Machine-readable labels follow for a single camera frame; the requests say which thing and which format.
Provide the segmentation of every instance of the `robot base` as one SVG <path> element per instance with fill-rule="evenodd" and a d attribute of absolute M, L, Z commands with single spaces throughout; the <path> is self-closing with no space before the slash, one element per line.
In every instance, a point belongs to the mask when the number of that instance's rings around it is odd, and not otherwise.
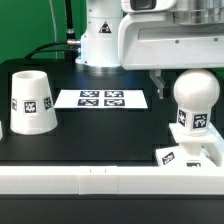
<path fill-rule="evenodd" d="M 121 73 L 125 71 L 121 66 L 99 67 L 99 66 L 91 66 L 91 65 L 77 63 L 77 61 L 76 61 L 76 68 L 78 70 L 82 70 L 82 71 L 90 72 L 90 73 L 96 73 L 96 74 L 114 74 L 114 73 Z"/>

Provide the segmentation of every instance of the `white pedestal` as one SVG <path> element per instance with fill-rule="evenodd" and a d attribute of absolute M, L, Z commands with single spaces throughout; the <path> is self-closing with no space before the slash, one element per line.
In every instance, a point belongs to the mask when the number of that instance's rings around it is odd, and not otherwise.
<path fill-rule="evenodd" d="M 217 137 L 214 126 L 210 125 L 206 134 L 192 137 L 182 134 L 177 124 L 169 125 L 178 146 L 156 150 L 159 166 L 177 167 L 215 167 L 210 153 L 203 145 L 215 145 Z"/>

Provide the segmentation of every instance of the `white robot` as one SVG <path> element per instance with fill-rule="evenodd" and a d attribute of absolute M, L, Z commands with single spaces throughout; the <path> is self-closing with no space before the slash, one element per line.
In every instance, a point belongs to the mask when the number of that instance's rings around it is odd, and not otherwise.
<path fill-rule="evenodd" d="M 86 0 L 87 29 L 81 37 L 77 68 L 94 73 L 123 70 L 118 60 L 118 28 L 123 18 L 120 0 Z"/>
<path fill-rule="evenodd" d="M 224 141 L 210 123 L 219 84 L 207 70 L 224 67 L 223 0 L 122 0 L 119 60 L 126 70 L 149 70 L 163 98 L 162 69 L 190 69 L 174 87 L 176 147 L 156 152 L 160 166 L 222 166 Z"/>

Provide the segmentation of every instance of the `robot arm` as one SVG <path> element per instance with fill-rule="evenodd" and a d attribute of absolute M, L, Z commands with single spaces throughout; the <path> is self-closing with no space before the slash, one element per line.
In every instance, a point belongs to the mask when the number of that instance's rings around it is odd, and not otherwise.
<path fill-rule="evenodd" d="M 223 67 L 224 1 L 156 0 L 153 9 L 133 7 L 119 27 L 121 65 L 127 69 L 188 69 Z M 142 0 L 142 8 L 149 2 Z M 160 4 L 166 6 L 157 10 Z"/>

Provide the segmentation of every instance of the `white rectangular block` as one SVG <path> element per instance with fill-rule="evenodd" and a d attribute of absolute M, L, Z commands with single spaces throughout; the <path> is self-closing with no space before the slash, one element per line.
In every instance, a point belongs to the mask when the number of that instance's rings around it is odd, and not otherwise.
<path fill-rule="evenodd" d="M 79 194 L 117 194 L 117 167 L 81 167 Z"/>
<path fill-rule="evenodd" d="M 0 167 L 0 194 L 78 194 L 79 167 Z"/>
<path fill-rule="evenodd" d="M 118 194 L 223 195 L 221 168 L 139 167 L 118 169 Z"/>

